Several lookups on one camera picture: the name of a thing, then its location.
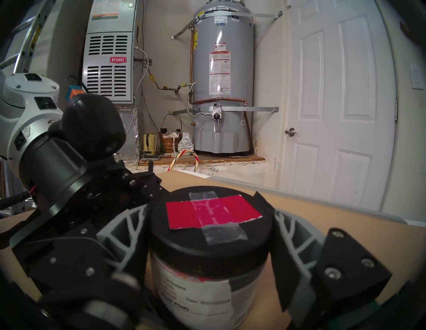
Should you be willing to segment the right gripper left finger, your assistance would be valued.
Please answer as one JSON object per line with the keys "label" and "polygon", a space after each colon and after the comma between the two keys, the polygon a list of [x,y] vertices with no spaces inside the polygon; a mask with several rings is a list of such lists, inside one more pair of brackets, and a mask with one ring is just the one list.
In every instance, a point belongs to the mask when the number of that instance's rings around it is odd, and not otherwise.
{"label": "right gripper left finger", "polygon": [[134,330],[144,312],[147,206],[98,229],[87,220],[64,235],[33,240],[52,249],[33,266],[41,310],[54,329]]}

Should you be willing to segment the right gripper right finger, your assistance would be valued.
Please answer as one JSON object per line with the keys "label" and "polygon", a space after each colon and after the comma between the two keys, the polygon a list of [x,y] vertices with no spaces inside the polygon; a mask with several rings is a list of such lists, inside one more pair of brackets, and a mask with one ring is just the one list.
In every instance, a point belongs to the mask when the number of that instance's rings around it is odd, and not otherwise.
{"label": "right gripper right finger", "polygon": [[336,227],[324,235],[260,193],[255,198],[272,214],[269,254],[281,309],[291,317],[288,330],[327,330],[381,294],[391,272],[353,236]]}

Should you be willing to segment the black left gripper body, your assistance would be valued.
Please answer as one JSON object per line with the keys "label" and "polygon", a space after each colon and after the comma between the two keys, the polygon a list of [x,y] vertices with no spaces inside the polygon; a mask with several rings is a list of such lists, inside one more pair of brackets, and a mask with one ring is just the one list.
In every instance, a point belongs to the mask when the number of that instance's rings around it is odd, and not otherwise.
{"label": "black left gripper body", "polygon": [[147,204],[147,174],[135,175],[113,154],[122,132],[87,141],[48,132],[24,151],[19,175],[36,210],[10,234],[11,247],[44,246],[64,237],[90,237],[127,210]]}

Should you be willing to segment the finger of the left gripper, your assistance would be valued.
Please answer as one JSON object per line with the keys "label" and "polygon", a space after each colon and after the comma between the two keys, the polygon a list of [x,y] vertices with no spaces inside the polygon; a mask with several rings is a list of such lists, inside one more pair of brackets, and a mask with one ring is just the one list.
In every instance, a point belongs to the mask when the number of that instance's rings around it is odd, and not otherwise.
{"label": "finger of the left gripper", "polygon": [[133,205],[144,205],[157,201],[167,194],[155,173],[130,173],[128,175],[129,196]]}

